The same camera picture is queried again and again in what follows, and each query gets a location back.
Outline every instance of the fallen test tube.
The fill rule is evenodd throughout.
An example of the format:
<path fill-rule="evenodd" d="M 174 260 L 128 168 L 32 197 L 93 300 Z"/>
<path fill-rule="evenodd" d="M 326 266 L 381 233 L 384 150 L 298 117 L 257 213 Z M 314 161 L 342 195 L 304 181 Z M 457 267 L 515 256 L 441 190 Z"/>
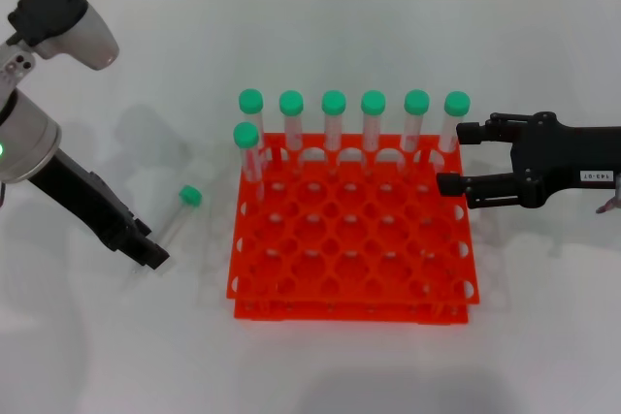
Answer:
<path fill-rule="evenodd" d="M 280 111 L 284 115 L 284 139 L 289 150 L 302 149 L 302 110 L 304 101 L 298 91 L 280 95 Z"/>
<path fill-rule="evenodd" d="M 242 171 L 245 180 L 258 183 L 263 179 L 259 155 L 259 130 L 249 121 L 245 121 L 235 127 L 233 140 L 242 154 Z"/>
<path fill-rule="evenodd" d="M 379 149 L 381 115 L 386 109 L 386 98 L 379 91 L 367 91 L 362 96 L 362 148 L 367 152 Z"/>
<path fill-rule="evenodd" d="M 340 91 L 326 92 L 321 101 L 321 109 L 325 113 L 325 148 L 337 151 L 341 149 L 345 95 Z"/>
<path fill-rule="evenodd" d="M 442 152 L 452 152 L 457 146 L 457 124 L 461 123 L 464 115 L 470 110 L 470 97 L 461 91 L 453 91 L 444 101 L 444 122 L 440 134 L 438 149 Z"/>
<path fill-rule="evenodd" d="M 406 95 L 404 108 L 406 109 L 406 123 L 400 146 L 403 152 L 414 152 L 418 146 L 423 116 L 429 109 L 429 95 L 420 89 L 410 91 Z"/>
<path fill-rule="evenodd" d="M 203 194 L 193 186 L 183 186 L 179 192 L 179 206 L 165 223 L 156 242 L 166 249 L 175 239 L 191 213 L 203 202 Z"/>
<path fill-rule="evenodd" d="M 256 126 L 259 131 L 259 148 L 265 144 L 263 132 L 263 95 L 257 89 L 246 89 L 240 94 L 240 109 L 245 115 L 245 120 Z"/>

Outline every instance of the white table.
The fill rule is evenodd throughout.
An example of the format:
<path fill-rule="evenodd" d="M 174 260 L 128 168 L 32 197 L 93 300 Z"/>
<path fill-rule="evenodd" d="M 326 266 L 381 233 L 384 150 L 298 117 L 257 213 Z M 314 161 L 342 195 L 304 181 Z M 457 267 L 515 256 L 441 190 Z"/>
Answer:
<path fill-rule="evenodd" d="M 621 124 L 621 0 L 89 0 L 121 56 L 93 73 L 40 60 L 22 89 L 64 129 L 64 150 L 143 220 L 161 225 L 185 182 L 209 182 L 201 217 L 163 276 L 132 261 L 28 183 L 0 215 L 0 412 L 593 413 L 621 394 L 621 212 L 609 192 L 539 210 L 471 212 L 481 306 L 468 326 L 251 323 L 224 299 L 237 183 L 232 127 L 246 87 L 280 127 L 286 88 L 345 91 L 347 131 L 371 88 L 421 87 L 437 132 L 452 89 L 491 111 Z M 16 0 L 0 0 L 7 14 Z M 2 37 L 10 34 L 0 25 Z M 468 173 L 510 166 L 507 144 L 463 150 Z"/>

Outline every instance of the label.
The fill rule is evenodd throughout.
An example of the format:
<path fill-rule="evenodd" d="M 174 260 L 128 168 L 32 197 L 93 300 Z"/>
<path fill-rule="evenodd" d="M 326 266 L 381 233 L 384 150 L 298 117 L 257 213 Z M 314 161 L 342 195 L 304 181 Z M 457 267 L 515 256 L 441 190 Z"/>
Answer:
<path fill-rule="evenodd" d="M 580 181 L 609 182 L 614 181 L 614 172 L 598 170 L 581 170 Z"/>

